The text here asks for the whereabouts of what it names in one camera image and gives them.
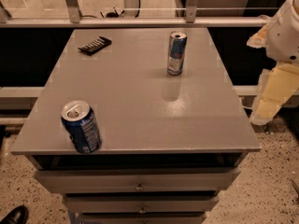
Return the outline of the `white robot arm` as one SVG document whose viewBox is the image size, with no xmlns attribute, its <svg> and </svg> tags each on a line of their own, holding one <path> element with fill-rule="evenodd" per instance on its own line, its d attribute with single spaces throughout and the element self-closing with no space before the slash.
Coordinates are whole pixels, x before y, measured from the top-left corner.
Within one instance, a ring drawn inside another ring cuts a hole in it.
<svg viewBox="0 0 299 224">
<path fill-rule="evenodd" d="M 265 125 L 299 89 L 299 0 L 286 0 L 247 45 L 265 48 L 266 56 L 276 62 L 271 71 L 260 74 L 249 117 L 252 124 Z"/>
</svg>

